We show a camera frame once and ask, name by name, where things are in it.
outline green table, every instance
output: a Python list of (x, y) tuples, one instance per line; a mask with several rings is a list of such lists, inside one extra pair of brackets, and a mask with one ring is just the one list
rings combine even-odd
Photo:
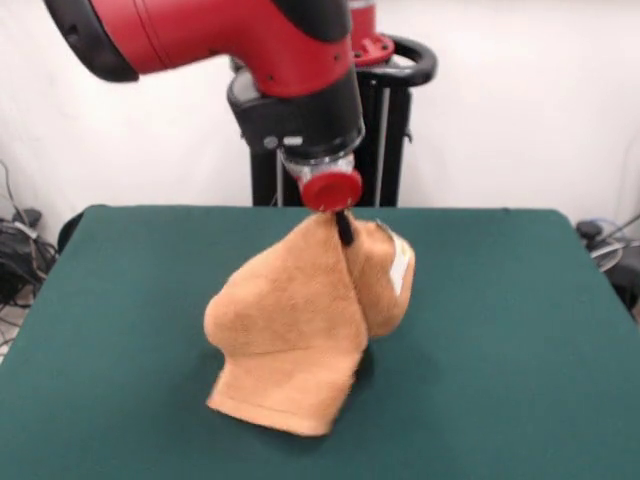
[(0, 365), (0, 477), (640, 479), (640, 339), (549, 211), (364, 210), (415, 247), (333, 434), (210, 411), (209, 298), (302, 210), (94, 207)]

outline cable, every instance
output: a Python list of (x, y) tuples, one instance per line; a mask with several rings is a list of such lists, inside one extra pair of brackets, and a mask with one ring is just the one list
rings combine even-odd
[[(13, 338), (7, 338), (2, 343), (0, 343), (0, 348), (7, 347), (7, 351), (8, 351), (8, 348), (11, 346), (11, 344), (15, 341), (16, 338), (18, 338), (17, 335), (14, 336)], [(2, 355), (2, 356), (6, 355), (6, 354), (7, 354), (7, 352), (0, 353), (0, 355)]]
[[(33, 271), (38, 277), (42, 278), (43, 280), (46, 280), (47, 274), (42, 270), (40, 270), (40, 268), (38, 267), (38, 257), (36, 255), (36, 249), (38, 249), (38, 243), (42, 243), (43, 240), (41, 240), (37, 236), (36, 232), (34, 232), (33, 234), (30, 234), (31, 229), (26, 225), (22, 225), (16, 222), (8, 222), (6, 220), (0, 221), (0, 225), (10, 228), (13, 232), (17, 233), (18, 235), (24, 235), (26, 240), (29, 242), (29, 248), (31, 249), (31, 265), (33, 266)], [(48, 264), (47, 256), (42, 255), (41, 251), (40, 251), (40, 254), (42, 256), (42, 259), (45, 261), (45, 264)]]
[(12, 322), (11, 320), (7, 320), (4, 317), (0, 317), (0, 322), (6, 323), (10, 327), (16, 327), (16, 328), (20, 328), (21, 327), (21, 325), (19, 323), (15, 323), (15, 322)]
[(18, 302), (16, 302), (15, 300), (11, 300), (11, 302), (9, 303), (10, 307), (13, 308), (19, 308), (20, 310), (29, 310), (33, 305), (32, 304), (20, 304)]
[(7, 188), (7, 194), (9, 195), (9, 199), (11, 203), (16, 203), (13, 199), (13, 192), (11, 191), (11, 181), (9, 180), (9, 167), (4, 163), (4, 160), (0, 158), (0, 166), (4, 169), (4, 183)]
[(15, 274), (19, 275), (32, 285), (39, 285), (41, 283), (39, 280), (34, 280), (33, 278), (29, 277), (29, 275), (20, 270), (20, 268), (16, 266), (15, 263), (7, 260), (6, 258), (0, 257), (0, 264), (6, 265), (7, 267), (11, 268)]
[(605, 240), (609, 240), (610, 238), (615, 237), (618, 233), (625, 231), (627, 228), (629, 228), (631, 225), (636, 223), (638, 220), (640, 220), (640, 213), (638, 213), (637, 215), (632, 217), (631, 220), (629, 220), (626, 223), (622, 224), (620, 227), (616, 228), (613, 232), (608, 233), (607, 235), (602, 237), (600, 239), (600, 241), (604, 242)]
[(58, 256), (60, 255), (60, 252), (58, 251), (58, 249), (56, 248), (56, 246), (53, 243), (49, 243), (46, 240), (42, 240), (40, 239), (42, 245), (44, 245), (46, 248), (50, 249), (51, 251), (51, 255), (53, 257), (58, 258)]
[[(40, 282), (42, 282), (46, 280), (46, 274), (42, 273), (38, 268), (34, 244), (29, 243), (29, 246), (30, 246), (29, 254), (25, 255), (24, 253), (20, 252), (15, 245), (3, 244), (2, 245), (3, 248), (12, 250), (13, 253), (5, 256), (3, 256), (2, 253), (0, 253), (0, 259), (4, 258), (8, 262), (10, 262), (11, 265), (14, 266), (13, 270), (18, 271), (19, 274), (22, 275), (23, 277), (29, 277), (31, 273), (35, 273), (34, 277), (32, 278), (39, 277)], [(19, 267), (18, 267), (18, 270), (16, 270), (16, 267), (15, 267), (17, 264), (25, 263), (25, 260), (29, 263), (29, 267), (31, 267), (31, 271), (27, 274), (25, 274), (23, 270), (20, 270)]]
[(627, 248), (637, 248), (640, 247), (640, 241), (635, 240), (633, 242), (621, 243), (615, 242), (614, 244), (610, 244), (606, 247), (599, 248), (598, 250), (594, 250), (591, 252), (591, 258), (594, 260), (598, 257), (606, 255), (608, 253), (617, 252), (620, 250), (626, 250)]
[(46, 250), (46, 245), (42, 244), (41, 242), (35, 242), (35, 247), (38, 250), (38, 253), (40, 254), (40, 257), (42, 258), (42, 260), (45, 263), (45, 269), (47, 271), (51, 270), (51, 267), (53, 267), (53, 264), (50, 263), (51, 260), (55, 259), (55, 254), (51, 255), (50, 252), (47, 251), (43, 251), (43, 249)]
[(20, 207), (18, 207), (15, 203), (13, 203), (13, 200), (11, 199), (11, 197), (9, 197), (8, 195), (5, 195), (4, 193), (0, 193), (0, 197), (4, 198), (7, 202), (11, 204), (13, 209), (16, 211), (18, 215), (20, 215), (20, 218), (22, 218), (22, 221), (25, 224), (28, 223), (27, 214), (24, 213), (24, 211)]
[(605, 262), (604, 264), (598, 266), (598, 268), (600, 269), (600, 272), (601, 273), (606, 273), (609, 270), (611, 270), (618, 263), (620, 263), (620, 260), (622, 260), (623, 256), (624, 256), (624, 250), (621, 248), (620, 250), (615, 252), (615, 256), (611, 260), (609, 260), (608, 262)]

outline black joint housing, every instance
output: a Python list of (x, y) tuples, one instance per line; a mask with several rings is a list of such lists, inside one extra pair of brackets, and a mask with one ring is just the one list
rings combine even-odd
[(111, 41), (90, 0), (45, 0), (58, 30), (83, 65), (108, 82), (135, 82), (138, 73)]
[(243, 69), (227, 96), (254, 154), (282, 148), (288, 158), (316, 160), (351, 153), (364, 134), (355, 68), (323, 90), (293, 98), (263, 96)]
[(306, 35), (325, 43), (340, 41), (351, 32), (346, 0), (271, 0), (287, 19)]

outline white label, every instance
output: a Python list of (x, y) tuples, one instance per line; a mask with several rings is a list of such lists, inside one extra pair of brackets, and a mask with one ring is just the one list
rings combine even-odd
[(304, 138), (302, 137), (285, 137), (284, 144), (287, 147), (299, 147), (304, 143)]
[(395, 258), (391, 264), (391, 270), (389, 276), (391, 277), (391, 283), (396, 295), (400, 295), (402, 292), (402, 285), (404, 284), (404, 276), (409, 268), (409, 262), (411, 260), (411, 248), (407, 242), (396, 235), (389, 227), (378, 220), (378, 225), (384, 229), (393, 239), (393, 244), (396, 250)]
[(16, 227), (18, 230), (22, 230), (22, 232), (25, 235), (28, 235), (29, 237), (31, 237), (32, 240), (35, 240), (36, 238), (38, 238), (38, 232), (36, 232), (32, 228), (27, 227), (24, 223), (13, 222), (13, 226)]

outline brown towel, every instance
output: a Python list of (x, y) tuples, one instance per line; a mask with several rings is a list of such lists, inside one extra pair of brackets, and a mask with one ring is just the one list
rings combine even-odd
[(415, 255), (384, 225), (314, 214), (236, 271), (209, 303), (208, 340), (225, 365), (209, 407), (301, 436), (329, 433), (370, 337), (391, 333), (411, 295)]

